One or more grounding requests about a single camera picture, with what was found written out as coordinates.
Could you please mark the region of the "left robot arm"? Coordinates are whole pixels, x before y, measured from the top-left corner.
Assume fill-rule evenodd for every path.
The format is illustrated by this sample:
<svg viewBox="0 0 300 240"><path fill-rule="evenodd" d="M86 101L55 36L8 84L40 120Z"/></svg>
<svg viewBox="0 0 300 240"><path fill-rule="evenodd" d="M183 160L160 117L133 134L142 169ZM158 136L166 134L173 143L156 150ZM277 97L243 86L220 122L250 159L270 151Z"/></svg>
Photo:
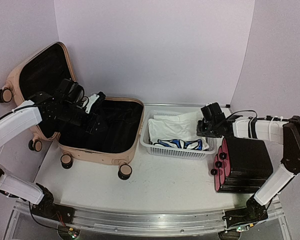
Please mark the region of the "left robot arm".
<svg viewBox="0 0 300 240"><path fill-rule="evenodd" d="M85 96L83 88L69 79L62 80L54 93L39 91L24 100L19 106L0 117L0 150L32 127L48 122L73 125L88 134L104 129L104 120L99 112L106 100L103 92ZM57 207L45 199L49 191L26 181L0 164L0 192L37 205L38 211L47 219L57 214Z"/></svg>

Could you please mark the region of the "pink hard-shell suitcase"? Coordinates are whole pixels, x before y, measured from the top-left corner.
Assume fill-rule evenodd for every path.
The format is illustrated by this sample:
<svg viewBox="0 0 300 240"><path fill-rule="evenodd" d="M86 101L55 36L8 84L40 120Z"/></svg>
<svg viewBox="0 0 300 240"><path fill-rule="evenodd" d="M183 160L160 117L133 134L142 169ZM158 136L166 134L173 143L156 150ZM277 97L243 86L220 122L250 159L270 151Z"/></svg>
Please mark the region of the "pink hard-shell suitcase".
<svg viewBox="0 0 300 240"><path fill-rule="evenodd" d="M86 95L77 82L68 50L55 42L20 63L0 88L0 103L33 101L41 122L30 130L30 150L42 141L57 141L65 169L73 160L118 166L118 177L130 178L144 118L144 104L135 98Z"/></svg>

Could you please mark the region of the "white plastic mesh basket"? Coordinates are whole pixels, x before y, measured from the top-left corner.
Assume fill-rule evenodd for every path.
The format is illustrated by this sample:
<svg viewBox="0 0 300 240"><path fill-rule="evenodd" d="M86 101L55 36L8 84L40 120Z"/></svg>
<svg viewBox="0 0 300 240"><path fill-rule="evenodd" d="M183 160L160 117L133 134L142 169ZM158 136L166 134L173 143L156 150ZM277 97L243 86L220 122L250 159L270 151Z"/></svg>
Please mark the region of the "white plastic mesh basket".
<svg viewBox="0 0 300 240"><path fill-rule="evenodd" d="M185 113L150 110L144 119L140 144L151 155L203 160L216 153L217 141L197 136L197 123L202 118L197 109Z"/></svg>

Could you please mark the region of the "white printed t-shirt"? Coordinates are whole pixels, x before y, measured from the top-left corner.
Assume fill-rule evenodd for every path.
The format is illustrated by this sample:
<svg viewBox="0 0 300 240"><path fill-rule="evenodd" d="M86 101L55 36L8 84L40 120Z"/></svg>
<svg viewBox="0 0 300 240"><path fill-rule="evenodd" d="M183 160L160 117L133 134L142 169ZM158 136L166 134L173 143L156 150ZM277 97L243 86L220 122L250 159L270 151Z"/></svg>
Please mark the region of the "white printed t-shirt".
<svg viewBox="0 0 300 240"><path fill-rule="evenodd" d="M175 149L208 150L206 138L197 136L197 123L202 119L199 110L178 115L155 114L147 122L150 142Z"/></svg>

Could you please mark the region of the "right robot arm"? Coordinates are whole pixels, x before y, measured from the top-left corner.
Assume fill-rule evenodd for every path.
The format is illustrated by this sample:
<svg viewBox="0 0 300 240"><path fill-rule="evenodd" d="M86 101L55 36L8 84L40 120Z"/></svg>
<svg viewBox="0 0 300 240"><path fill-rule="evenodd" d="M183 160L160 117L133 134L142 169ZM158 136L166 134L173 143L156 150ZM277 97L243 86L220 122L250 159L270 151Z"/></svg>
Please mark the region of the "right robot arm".
<svg viewBox="0 0 300 240"><path fill-rule="evenodd" d="M196 127L199 137L269 141L283 146L279 167L247 200L241 216L234 216L231 210L225 213L228 220L238 220L239 223L256 223L266 218L272 200L300 174L300 116L251 117L243 116L241 110L225 116L217 102L205 105L201 112L203 118Z"/></svg>

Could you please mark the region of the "black pink tiered rack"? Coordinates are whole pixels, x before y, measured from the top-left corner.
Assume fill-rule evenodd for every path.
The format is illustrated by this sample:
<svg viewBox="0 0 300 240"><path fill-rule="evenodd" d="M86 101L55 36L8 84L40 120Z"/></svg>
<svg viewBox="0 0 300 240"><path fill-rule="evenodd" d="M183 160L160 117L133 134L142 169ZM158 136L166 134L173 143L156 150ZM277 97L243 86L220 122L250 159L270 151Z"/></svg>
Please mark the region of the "black pink tiered rack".
<svg viewBox="0 0 300 240"><path fill-rule="evenodd" d="M262 140L224 137L213 159L214 189L218 193L253 194L274 168Z"/></svg>

